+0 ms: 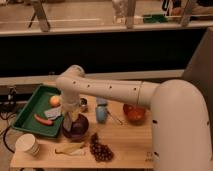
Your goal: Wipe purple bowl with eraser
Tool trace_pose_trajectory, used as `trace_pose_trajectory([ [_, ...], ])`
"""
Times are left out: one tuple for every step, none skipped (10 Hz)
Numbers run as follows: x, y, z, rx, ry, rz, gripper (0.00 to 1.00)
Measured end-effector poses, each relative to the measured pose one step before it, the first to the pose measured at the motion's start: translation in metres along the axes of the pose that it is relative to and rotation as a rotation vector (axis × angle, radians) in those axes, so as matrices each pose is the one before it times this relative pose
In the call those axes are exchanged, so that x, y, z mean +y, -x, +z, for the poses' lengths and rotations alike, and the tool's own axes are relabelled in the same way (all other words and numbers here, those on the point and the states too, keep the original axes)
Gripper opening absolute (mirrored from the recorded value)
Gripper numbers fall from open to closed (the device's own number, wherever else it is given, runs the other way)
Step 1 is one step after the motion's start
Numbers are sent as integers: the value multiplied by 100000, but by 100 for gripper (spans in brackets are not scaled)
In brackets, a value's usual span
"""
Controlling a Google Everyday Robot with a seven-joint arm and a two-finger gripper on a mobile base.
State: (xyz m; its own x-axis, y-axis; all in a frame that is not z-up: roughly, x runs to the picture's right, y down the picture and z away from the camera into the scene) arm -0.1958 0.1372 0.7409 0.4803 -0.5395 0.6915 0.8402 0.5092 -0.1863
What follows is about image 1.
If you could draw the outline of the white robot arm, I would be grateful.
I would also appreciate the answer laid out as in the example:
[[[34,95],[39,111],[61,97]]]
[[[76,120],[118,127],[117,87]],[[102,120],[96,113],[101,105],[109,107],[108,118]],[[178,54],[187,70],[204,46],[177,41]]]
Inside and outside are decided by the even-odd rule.
[[[56,79],[62,105],[69,111],[81,94],[140,107],[152,114],[154,171],[213,171],[210,117],[202,93],[193,84],[88,79],[78,65]]]

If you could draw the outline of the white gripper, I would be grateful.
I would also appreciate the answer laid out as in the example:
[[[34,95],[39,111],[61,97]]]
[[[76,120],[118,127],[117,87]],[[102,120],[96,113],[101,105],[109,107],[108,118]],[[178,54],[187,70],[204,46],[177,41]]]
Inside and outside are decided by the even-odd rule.
[[[66,131],[70,131],[72,127],[72,123],[78,119],[79,115],[79,103],[62,103],[62,109],[64,114],[63,128]]]

